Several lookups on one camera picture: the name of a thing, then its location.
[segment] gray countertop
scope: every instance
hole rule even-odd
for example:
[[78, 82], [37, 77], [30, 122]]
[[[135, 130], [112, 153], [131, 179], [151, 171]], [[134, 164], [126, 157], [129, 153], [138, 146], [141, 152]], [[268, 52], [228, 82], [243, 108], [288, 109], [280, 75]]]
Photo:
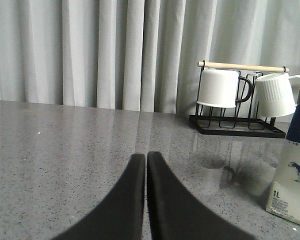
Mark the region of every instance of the gray countertop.
[[0, 240], [63, 232], [104, 198], [131, 154], [148, 151], [234, 225], [258, 239], [300, 240], [299, 225], [265, 211], [284, 141], [203, 135], [173, 114], [0, 101]]

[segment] black object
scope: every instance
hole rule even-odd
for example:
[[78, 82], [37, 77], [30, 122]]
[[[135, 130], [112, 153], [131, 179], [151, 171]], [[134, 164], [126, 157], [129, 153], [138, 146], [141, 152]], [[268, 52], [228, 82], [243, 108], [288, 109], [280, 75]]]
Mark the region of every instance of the black object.
[[246, 94], [246, 96], [244, 98], [237, 98], [235, 100], [236, 103], [244, 103], [246, 101], [248, 101], [248, 99], [251, 97], [251, 93], [252, 93], [252, 83], [250, 82], [250, 80], [248, 78], [245, 78], [243, 76], [239, 76], [238, 80], [243, 80], [245, 83], [248, 84], [248, 93]]
[[133, 154], [120, 179], [102, 202], [53, 240], [140, 240], [145, 166], [145, 156]]
[[[199, 86], [197, 92], [197, 98], [199, 99], [199, 91], [202, 79], [202, 73], [205, 70], [205, 61], [203, 61], [203, 66], [201, 67], [200, 77], [199, 77]], [[256, 88], [256, 79], [257, 76], [262, 76], [262, 72], [256, 72], [254, 74], [247, 74], [246, 78], [239, 76], [238, 88], [237, 88], [237, 99], [235, 101], [236, 107], [234, 108], [234, 116], [225, 116], [227, 108], [220, 108], [219, 116], [214, 116], [214, 108], [209, 108], [208, 115], [202, 115], [203, 105], [201, 106], [201, 111], [199, 112], [199, 104], [196, 103], [195, 115], [189, 116], [189, 121], [198, 129], [201, 134], [207, 135], [228, 135], [228, 136], [246, 136], [246, 137], [260, 137], [260, 138], [279, 138], [284, 139], [286, 133], [275, 127], [276, 118], [272, 117], [270, 123], [265, 120], [257, 118], [259, 105], [257, 104], [256, 111], [254, 116], [252, 116], [252, 106], [254, 93]], [[248, 79], [248, 76], [252, 77], [252, 83]], [[241, 94], [239, 93], [240, 89], [240, 80], [244, 80]], [[248, 94], [243, 98], [243, 93], [245, 91], [246, 84], [248, 85]], [[241, 103], [246, 102], [250, 98], [250, 105], [247, 117], [238, 117], [239, 111], [241, 108]]]
[[254, 240], [202, 205], [160, 152], [147, 155], [147, 203], [153, 240]]

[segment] white mug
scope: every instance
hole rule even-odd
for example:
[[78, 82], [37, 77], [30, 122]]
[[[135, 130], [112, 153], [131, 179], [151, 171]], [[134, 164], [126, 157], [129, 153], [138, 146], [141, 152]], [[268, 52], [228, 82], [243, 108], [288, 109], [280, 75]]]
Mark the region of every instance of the white mug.
[[[248, 84], [248, 93], [236, 99], [239, 80]], [[197, 103], [210, 107], [235, 108], [236, 103], [247, 101], [252, 92], [249, 79], [239, 76], [234, 70], [206, 69], [202, 72]]]
[[276, 118], [295, 112], [296, 103], [289, 81], [294, 78], [300, 79], [300, 75], [289, 76], [286, 72], [276, 72], [255, 80], [261, 116]]

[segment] black mug handle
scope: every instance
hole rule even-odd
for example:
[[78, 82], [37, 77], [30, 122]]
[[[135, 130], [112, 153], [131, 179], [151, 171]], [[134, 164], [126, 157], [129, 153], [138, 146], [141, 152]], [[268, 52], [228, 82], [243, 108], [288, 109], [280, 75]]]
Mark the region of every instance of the black mug handle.
[[247, 84], [248, 84], [248, 93], [246, 94], [246, 96], [242, 99], [236, 99], [235, 102], [236, 103], [244, 103], [246, 101], [248, 101], [248, 99], [251, 97], [251, 94], [252, 94], [252, 83], [251, 81], [248, 79], [248, 78], [245, 78], [243, 76], [239, 76], [238, 77], [238, 80], [243, 80], [245, 81]]

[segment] wooden dowel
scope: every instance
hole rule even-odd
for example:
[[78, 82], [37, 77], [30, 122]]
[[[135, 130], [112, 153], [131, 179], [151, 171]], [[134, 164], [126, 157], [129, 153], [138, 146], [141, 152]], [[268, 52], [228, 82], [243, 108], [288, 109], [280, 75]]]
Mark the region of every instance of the wooden dowel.
[[208, 62], [198, 61], [198, 67], [207, 67], [215, 69], [236, 69], [236, 70], [247, 70], [256, 72], [275, 72], [275, 73], [286, 73], [289, 72], [289, 68], [275, 67], [275, 66], [256, 66], [256, 65], [243, 65], [243, 64], [231, 64], [231, 63], [219, 63], [219, 62]]

